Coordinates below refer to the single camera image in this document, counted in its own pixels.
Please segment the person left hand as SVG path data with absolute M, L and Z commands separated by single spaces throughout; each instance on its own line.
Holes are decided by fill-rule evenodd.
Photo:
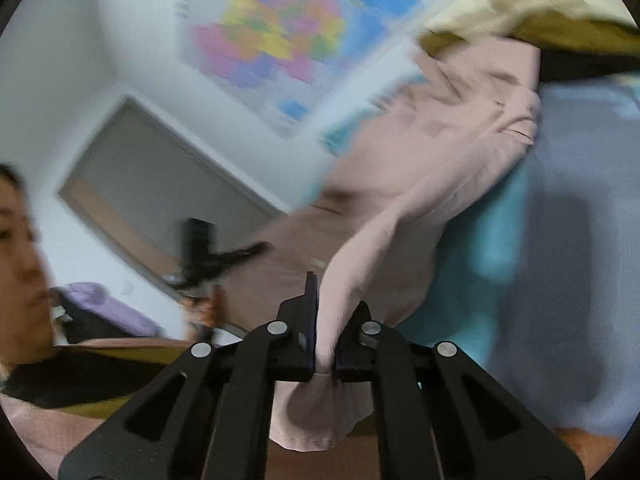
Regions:
M 186 341 L 211 341 L 214 330 L 226 320 L 227 294 L 221 285 L 213 285 L 202 298 L 183 297 L 181 313 Z

